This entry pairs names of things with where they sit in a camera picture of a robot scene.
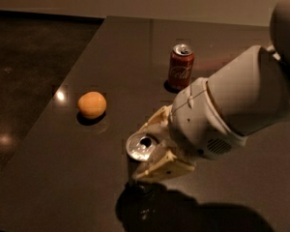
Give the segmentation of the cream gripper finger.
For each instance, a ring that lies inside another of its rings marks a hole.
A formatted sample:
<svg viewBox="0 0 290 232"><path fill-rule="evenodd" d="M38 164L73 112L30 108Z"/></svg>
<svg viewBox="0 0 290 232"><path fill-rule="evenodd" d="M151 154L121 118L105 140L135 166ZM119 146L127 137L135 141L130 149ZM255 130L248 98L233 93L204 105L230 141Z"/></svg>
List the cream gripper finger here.
<svg viewBox="0 0 290 232"><path fill-rule="evenodd" d="M171 108L171 105L161 107L138 131L150 134L156 139L166 138L169 135L168 117Z"/></svg>
<svg viewBox="0 0 290 232"><path fill-rule="evenodd" d="M174 144L162 140L147 162L141 163L134 172L136 182L161 182L193 172L195 166L189 157Z"/></svg>

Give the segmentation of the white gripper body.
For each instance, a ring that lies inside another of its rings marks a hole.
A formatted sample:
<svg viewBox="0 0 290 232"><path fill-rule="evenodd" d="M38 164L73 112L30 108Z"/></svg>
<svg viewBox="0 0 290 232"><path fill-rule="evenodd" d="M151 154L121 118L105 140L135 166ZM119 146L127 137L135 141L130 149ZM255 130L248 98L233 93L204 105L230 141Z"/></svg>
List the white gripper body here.
<svg viewBox="0 0 290 232"><path fill-rule="evenodd" d="M168 120L171 138L193 159L215 160L246 145L247 137L234 132L215 108L207 78L176 96Z"/></svg>

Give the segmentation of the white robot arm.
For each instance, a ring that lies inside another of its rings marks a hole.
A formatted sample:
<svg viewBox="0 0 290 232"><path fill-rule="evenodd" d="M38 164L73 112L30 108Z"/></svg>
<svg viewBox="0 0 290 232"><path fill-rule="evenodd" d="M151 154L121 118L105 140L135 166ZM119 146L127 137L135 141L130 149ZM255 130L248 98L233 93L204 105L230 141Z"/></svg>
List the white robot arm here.
<svg viewBox="0 0 290 232"><path fill-rule="evenodd" d="M290 0L279 0L272 44L253 46L161 107L126 143L131 177L158 183L186 175L200 159L245 146L257 131L290 120Z"/></svg>

